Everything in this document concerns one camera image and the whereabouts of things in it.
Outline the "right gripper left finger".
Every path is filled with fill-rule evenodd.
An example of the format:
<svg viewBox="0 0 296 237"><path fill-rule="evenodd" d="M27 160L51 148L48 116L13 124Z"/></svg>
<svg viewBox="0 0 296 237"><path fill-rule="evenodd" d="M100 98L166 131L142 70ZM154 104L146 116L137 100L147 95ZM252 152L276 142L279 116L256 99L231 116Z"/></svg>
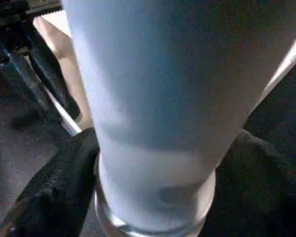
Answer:
<svg viewBox="0 0 296 237"><path fill-rule="evenodd" d="M77 237L93 195L100 151L88 128L68 139L29 181L0 223L0 237Z"/></svg>

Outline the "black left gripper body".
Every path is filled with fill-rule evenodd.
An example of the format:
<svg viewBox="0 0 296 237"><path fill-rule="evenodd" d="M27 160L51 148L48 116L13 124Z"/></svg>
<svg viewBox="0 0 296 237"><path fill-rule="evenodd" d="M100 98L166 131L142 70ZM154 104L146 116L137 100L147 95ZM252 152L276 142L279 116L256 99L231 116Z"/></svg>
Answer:
<svg viewBox="0 0 296 237"><path fill-rule="evenodd" d="M0 0L0 53L37 46L51 53L33 26L35 17L62 10L60 0Z"/></svg>

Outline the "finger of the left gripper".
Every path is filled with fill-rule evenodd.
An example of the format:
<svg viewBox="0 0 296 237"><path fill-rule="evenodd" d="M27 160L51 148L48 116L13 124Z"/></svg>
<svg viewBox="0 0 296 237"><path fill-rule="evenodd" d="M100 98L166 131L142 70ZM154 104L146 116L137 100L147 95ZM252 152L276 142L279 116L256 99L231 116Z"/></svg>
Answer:
<svg viewBox="0 0 296 237"><path fill-rule="evenodd" d="M32 46L29 52L31 65L38 78L71 118L78 118L80 115L79 106L69 93L60 64L55 55L48 47L41 49Z"/></svg>
<svg viewBox="0 0 296 237"><path fill-rule="evenodd" d="M34 104L42 116L52 112L52 102L25 57L9 51L0 40L0 72L18 94Z"/></svg>

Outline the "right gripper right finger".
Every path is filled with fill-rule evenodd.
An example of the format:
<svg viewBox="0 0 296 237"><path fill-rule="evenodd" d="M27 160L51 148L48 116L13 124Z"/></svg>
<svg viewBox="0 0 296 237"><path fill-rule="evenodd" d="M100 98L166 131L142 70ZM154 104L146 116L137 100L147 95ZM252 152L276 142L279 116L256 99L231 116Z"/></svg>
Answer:
<svg viewBox="0 0 296 237"><path fill-rule="evenodd" d="M216 237L296 237L296 169L266 141L242 130L216 170Z"/></svg>

